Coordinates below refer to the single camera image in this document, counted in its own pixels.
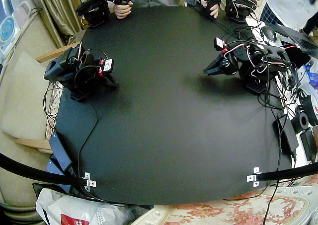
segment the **black table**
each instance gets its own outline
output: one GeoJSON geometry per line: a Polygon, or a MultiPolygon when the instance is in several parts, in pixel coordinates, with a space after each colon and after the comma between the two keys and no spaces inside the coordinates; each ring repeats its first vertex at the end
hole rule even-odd
{"type": "MultiPolygon", "coordinates": [[[[218,22],[232,24],[222,11],[218,22]]],[[[99,122],[83,148],[81,174],[97,182],[92,194],[143,205],[202,202],[255,190],[246,176],[256,166],[276,170],[270,109],[238,76],[202,73],[223,33],[189,7],[133,9],[85,33],[83,46],[113,58],[120,83],[91,97],[99,122]]],[[[69,96],[64,90],[56,130],[77,161],[95,113],[69,96]]]]}

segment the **white plastic bag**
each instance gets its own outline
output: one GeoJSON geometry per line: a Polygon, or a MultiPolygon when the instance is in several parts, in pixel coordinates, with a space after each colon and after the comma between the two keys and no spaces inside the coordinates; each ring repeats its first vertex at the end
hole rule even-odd
{"type": "Polygon", "coordinates": [[[92,202],[42,189],[36,211],[50,225],[123,225],[134,215],[126,207],[92,202]]]}

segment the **metal bracket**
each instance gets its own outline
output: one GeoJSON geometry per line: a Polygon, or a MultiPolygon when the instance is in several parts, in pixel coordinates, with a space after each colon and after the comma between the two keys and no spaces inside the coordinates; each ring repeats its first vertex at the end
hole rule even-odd
{"type": "Polygon", "coordinates": [[[257,174],[261,174],[261,172],[259,172],[259,167],[254,167],[253,168],[253,174],[252,175],[248,175],[246,177],[246,181],[247,182],[252,182],[253,181],[253,187],[258,187],[259,186],[259,181],[256,180],[256,175],[257,174]]]}
{"type": "Polygon", "coordinates": [[[85,172],[85,177],[82,177],[82,179],[86,179],[86,186],[84,188],[90,192],[90,187],[96,188],[96,181],[90,180],[90,173],[85,172]]]}

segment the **red wire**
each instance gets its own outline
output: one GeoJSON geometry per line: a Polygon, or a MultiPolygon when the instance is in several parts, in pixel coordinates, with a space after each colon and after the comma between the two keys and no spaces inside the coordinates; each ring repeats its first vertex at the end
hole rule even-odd
{"type": "Polygon", "coordinates": [[[294,48],[294,47],[298,47],[298,45],[288,46],[288,47],[284,48],[284,50],[289,49],[289,48],[294,48]]]}

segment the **hand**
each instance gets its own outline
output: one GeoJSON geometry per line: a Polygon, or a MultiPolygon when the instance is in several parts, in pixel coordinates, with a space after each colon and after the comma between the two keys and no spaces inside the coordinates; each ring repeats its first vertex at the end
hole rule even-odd
{"type": "Polygon", "coordinates": [[[114,6],[114,12],[118,19],[124,19],[127,17],[127,15],[131,12],[131,7],[133,3],[130,1],[128,2],[128,5],[115,5],[114,6]]]}
{"type": "MultiPolygon", "coordinates": [[[[201,0],[200,1],[201,5],[204,7],[204,8],[207,8],[207,2],[205,0],[201,0]]],[[[219,15],[219,5],[218,4],[215,4],[214,6],[211,7],[210,9],[211,13],[210,15],[213,16],[215,19],[218,18],[218,15],[219,15]]]]}

